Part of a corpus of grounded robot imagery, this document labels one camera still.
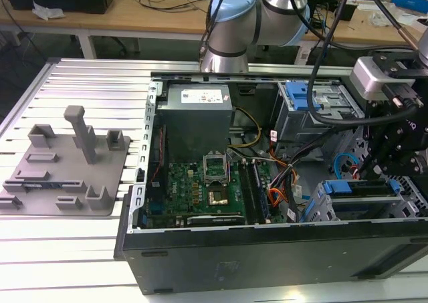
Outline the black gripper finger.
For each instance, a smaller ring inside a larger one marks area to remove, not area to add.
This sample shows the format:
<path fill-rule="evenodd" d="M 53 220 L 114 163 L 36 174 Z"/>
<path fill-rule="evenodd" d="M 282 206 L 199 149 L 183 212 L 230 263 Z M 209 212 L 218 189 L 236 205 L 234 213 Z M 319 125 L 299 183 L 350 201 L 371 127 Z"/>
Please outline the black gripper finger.
<path fill-rule="evenodd" d="M 381 177 L 398 177 L 418 175 L 418 163 L 411 162 L 409 157 L 398 159 L 392 156 L 373 159 L 366 169 L 366 179 L 380 179 Z"/>
<path fill-rule="evenodd" d="M 366 126 L 363 130 L 368 145 L 367 155 L 359 167 L 361 179 L 378 179 L 386 173 L 391 165 L 391 159 L 397 140 L 399 139 L 399 125 L 385 124 L 379 126 Z"/>

